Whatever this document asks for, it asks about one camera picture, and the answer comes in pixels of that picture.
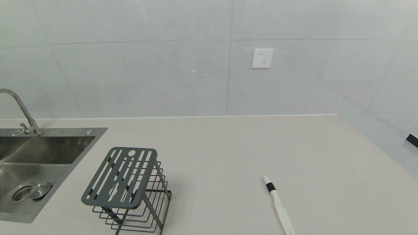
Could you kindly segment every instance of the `drain strainer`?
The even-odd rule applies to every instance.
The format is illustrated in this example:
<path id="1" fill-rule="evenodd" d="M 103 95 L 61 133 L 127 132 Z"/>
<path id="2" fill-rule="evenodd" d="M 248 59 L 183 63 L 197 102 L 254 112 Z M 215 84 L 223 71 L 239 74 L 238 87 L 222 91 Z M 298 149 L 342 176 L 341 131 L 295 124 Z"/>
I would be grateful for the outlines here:
<path id="1" fill-rule="evenodd" d="M 17 186 L 13 189 L 7 197 L 7 202 L 9 203 L 17 203 L 25 200 L 29 194 L 31 193 L 32 189 L 35 187 L 35 183 L 28 182 Z"/>

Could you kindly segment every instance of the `countertop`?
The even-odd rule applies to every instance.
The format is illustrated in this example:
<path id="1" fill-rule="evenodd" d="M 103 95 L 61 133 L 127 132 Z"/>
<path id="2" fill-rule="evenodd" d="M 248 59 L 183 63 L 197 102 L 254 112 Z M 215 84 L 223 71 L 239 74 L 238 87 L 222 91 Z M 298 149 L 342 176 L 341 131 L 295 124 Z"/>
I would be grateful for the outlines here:
<path id="1" fill-rule="evenodd" d="M 19 123 L 0 120 L 0 128 Z M 164 235 L 284 235 L 262 175 L 273 181 L 298 235 L 418 234 L 418 181 L 337 115 L 38 124 L 109 129 L 31 224 L 0 221 L 2 235 L 113 235 L 81 196 L 114 146 L 157 150 L 173 192 Z"/>

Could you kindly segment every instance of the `white outlet cover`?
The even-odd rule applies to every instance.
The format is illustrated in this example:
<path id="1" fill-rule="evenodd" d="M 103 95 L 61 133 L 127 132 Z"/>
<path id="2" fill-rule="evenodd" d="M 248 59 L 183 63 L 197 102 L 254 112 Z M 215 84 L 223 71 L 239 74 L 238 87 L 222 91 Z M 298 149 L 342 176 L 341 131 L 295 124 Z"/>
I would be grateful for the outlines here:
<path id="1" fill-rule="evenodd" d="M 270 68 L 273 49 L 254 49 L 252 67 L 254 69 Z"/>

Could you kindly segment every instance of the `faucet spout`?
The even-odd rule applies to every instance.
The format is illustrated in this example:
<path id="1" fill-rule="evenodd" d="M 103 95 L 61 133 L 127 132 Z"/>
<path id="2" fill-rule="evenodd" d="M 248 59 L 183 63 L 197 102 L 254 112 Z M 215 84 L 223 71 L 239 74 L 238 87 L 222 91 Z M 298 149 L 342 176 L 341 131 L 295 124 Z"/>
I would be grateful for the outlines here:
<path id="1" fill-rule="evenodd" d="M 25 126 L 25 124 L 21 124 L 21 126 L 25 129 L 25 134 L 39 134 L 42 132 L 42 130 L 38 127 L 38 124 L 36 123 L 36 121 L 32 118 L 32 116 L 29 114 L 29 111 L 26 109 L 25 105 L 23 104 L 22 100 L 20 99 L 20 97 L 18 96 L 18 94 L 16 94 L 14 91 L 9 90 L 9 89 L 5 89 L 5 88 L 0 88 L 0 93 L 7 93 L 9 95 L 11 95 L 16 102 L 18 103 L 20 109 L 22 110 L 23 114 L 25 115 L 26 119 L 28 120 L 28 123 L 30 125 L 29 128 L 27 128 Z"/>

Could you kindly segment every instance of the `kitchen sink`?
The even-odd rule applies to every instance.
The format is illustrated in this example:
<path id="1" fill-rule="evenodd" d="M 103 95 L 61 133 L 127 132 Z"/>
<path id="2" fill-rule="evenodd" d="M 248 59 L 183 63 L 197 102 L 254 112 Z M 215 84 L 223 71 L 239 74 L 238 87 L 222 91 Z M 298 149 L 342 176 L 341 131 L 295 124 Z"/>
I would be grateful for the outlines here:
<path id="1" fill-rule="evenodd" d="M 31 223 L 106 130 L 0 129 L 0 220 Z"/>

